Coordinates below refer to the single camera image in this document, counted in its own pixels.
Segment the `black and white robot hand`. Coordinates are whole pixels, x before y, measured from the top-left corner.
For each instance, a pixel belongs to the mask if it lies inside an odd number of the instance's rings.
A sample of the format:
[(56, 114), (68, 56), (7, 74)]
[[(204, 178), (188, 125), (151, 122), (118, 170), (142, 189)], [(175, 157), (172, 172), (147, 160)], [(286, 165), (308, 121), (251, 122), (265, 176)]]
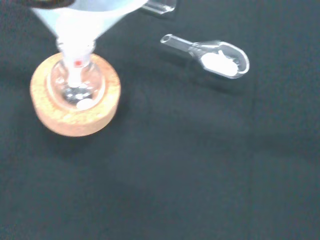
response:
[(38, 5), (72, 4), (75, 0), (24, 0), (24, 3)]

